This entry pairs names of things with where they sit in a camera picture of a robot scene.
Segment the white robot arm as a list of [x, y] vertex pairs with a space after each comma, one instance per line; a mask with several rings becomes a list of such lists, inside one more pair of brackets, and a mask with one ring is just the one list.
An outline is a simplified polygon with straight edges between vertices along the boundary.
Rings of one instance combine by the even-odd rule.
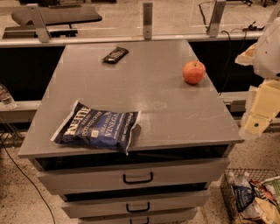
[[239, 130], [242, 139], [253, 140], [280, 113], [280, 17], [234, 62], [242, 66], [252, 65], [254, 73], [263, 78], [258, 87], [249, 88]]

